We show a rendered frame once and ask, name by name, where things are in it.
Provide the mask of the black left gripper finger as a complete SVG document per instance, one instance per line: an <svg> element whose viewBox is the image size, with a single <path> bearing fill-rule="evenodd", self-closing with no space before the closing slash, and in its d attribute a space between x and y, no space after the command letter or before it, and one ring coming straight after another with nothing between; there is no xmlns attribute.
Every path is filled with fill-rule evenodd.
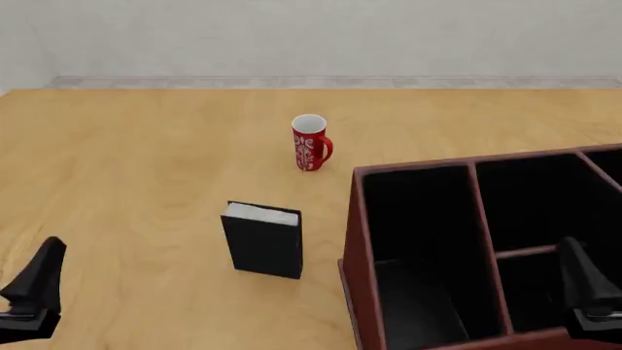
<svg viewBox="0 0 622 350"><path fill-rule="evenodd" d="M43 242L26 267L0 290L0 297L9 302L5 314L61 313L60 273L66 248L55 236Z"/></svg>

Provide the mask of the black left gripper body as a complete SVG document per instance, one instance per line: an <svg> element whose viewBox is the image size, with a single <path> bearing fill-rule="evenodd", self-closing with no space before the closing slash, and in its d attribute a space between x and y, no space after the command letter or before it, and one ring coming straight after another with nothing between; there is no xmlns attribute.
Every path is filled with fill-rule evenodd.
<svg viewBox="0 0 622 350"><path fill-rule="evenodd" d="M48 309L35 315L0 314L0 343L49 339L60 318L60 314Z"/></svg>

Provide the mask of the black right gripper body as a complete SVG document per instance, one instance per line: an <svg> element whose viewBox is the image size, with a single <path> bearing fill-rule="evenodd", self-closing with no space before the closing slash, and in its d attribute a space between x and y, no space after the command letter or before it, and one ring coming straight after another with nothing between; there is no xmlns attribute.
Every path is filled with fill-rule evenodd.
<svg viewBox="0 0 622 350"><path fill-rule="evenodd" d="M606 316L591 316L574 308L566 317L566 329L574 339L622 343L622 311Z"/></svg>

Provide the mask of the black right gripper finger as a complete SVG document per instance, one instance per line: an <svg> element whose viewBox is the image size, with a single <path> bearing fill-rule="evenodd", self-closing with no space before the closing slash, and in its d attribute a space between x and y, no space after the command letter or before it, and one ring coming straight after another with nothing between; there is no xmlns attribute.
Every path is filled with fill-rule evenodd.
<svg viewBox="0 0 622 350"><path fill-rule="evenodd" d="M596 267L575 238L559 242L558 256L566 308L585 314L622 313L622 289Z"/></svg>

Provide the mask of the red-brown desk caddy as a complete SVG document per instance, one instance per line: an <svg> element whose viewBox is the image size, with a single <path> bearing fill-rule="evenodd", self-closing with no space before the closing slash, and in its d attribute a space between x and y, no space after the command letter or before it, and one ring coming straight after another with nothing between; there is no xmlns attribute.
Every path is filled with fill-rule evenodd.
<svg viewBox="0 0 622 350"><path fill-rule="evenodd" d="M565 237L622 289L622 143L356 168L358 350L622 350L568 334Z"/></svg>

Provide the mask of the black book with white pages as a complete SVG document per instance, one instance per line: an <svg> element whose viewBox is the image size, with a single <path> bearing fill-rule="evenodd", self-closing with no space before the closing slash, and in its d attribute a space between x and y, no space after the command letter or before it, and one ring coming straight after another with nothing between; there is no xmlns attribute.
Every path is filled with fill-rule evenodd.
<svg viewBox="0 0 622 350"><path fill-rule="evenodd" d="M235 269L288 279L301 277L300 211L230 200L221 221Z"/></svg>

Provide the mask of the red mug with white pattern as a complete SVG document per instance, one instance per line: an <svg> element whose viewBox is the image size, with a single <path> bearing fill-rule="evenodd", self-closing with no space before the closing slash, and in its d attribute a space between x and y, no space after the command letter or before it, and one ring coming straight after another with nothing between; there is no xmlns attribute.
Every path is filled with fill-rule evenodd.
<svg viewBox="0 0 622 350"><path fill-rule="evenodd" d="M292 121L295 162L302 171L317 171L332 156L333 144L326 136L328 122L322 116L305 114Z"/></svg>

